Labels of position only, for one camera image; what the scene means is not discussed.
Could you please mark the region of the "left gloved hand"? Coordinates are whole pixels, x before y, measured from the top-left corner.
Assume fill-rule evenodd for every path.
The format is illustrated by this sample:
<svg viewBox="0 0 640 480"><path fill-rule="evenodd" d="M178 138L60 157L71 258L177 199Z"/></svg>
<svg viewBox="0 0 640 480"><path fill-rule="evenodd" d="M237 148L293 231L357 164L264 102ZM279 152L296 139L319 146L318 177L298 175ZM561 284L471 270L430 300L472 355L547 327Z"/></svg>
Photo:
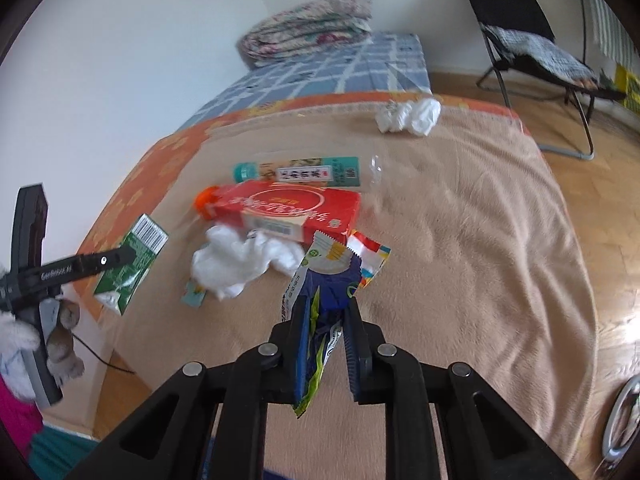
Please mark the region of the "left gloved hand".
<svg viewBox="0 0 640 480"><path fill-rule="evenodd" d="M78 322L79 307L61 287L13 301L9 275L1 275L1 376L18 400L50 408L63 385L85 373L74 348Z"/></svg>

